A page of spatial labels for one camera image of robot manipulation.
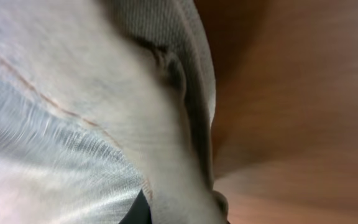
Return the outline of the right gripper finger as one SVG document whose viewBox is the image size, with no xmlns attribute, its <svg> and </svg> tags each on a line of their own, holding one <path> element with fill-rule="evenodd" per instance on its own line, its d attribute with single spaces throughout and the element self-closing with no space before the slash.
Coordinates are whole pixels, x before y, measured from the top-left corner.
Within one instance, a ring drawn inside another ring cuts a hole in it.
<svg viewBox="0 0 358 224">
<path fill-rule="evenodd" d="M 150 207 L 142 190 L 119 224 L 152 224 Z"/>
</svg>

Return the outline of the light blue denim shorts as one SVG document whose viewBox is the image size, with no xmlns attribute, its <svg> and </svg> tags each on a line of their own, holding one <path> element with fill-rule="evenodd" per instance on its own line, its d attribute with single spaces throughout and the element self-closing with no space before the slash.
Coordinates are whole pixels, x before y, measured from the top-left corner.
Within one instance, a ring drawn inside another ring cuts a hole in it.
<svg viewBox="0 0 358 224">
<path fill-rule="evenodd" d="M 0 0 L 0 223 L 226 223 L 193 1 Z"/>
</svg>

